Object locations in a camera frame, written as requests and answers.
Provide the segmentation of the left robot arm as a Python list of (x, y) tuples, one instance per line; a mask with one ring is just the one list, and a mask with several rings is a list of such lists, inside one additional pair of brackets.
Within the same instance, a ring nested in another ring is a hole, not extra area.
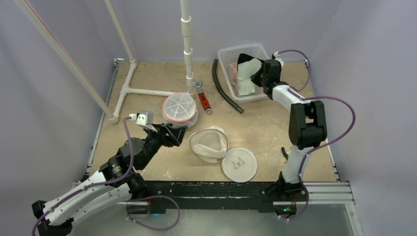
[(99, 170), (62, 196), (32, 204), (36, 222), (31, 235), (67, 236), (73, 225), (82, 219), (125, 201), (150, 205), (152, 199), (167, 199), (179, 209), (171, 197), (151, 195), (149, 186), (137, 171), (144, 169), (161, 147), (180, 146), (187, 126), (146, 123), (143, 125), (147, 134), (144, 139), (132, 138), (127, 124), (123, 126), (126, 144)]

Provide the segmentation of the black bra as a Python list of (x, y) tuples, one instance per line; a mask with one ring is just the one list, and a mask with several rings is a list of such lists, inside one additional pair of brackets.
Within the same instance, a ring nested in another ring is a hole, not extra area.
[(242, 64), (244, 62), (251, 61), (252, 59), (258, 60), (261, 63), (261, 65), (264, 64), (264, 60), (259, 59), (259, 58), (256, 58), (256, 57), (253, 57), (253, 56), (248, 55), (248, 54), (244, 54), (244, 53), (239, 54), (237, 64)]

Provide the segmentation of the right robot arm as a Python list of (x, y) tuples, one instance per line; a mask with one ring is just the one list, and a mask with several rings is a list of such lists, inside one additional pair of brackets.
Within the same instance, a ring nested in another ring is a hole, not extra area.
[(288, 135), (292, 144), (287, 164), (276, 183), (277, 196), (290, 199), (302, 190), (302, 177), (311, 152), (327, 138), (327, 122), (323, 102), (307, 99), (280, 80), (281, 63), (274, 59), (261, 61), (260, 70), (251, 81), (262, 88), (272, 101), (278, 102), (290, 113)]

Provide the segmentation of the pale green bra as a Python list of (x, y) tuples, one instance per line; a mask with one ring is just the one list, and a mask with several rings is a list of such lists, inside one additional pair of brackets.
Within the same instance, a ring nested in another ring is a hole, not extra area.
[(251, 81), (251, 77), (258, 73), (261, 66), (262, 63), (258, 59), (251, 59), (243, 63), (238, 63), (238, 96), (247, 96), (255, 93), (256, 85)]

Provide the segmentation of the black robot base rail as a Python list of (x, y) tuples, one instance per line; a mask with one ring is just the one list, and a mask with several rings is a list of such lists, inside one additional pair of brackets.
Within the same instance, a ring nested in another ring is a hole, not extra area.
[(131, 201), (151, 197), (150, 213), (165, 214), (168, 209), (256, 210), (259, 213), (288, 213), (284, 207), (304, 203), (307, 191), (279, 193), (276, 181), (146, 181), (146, 186), (132, 195)]

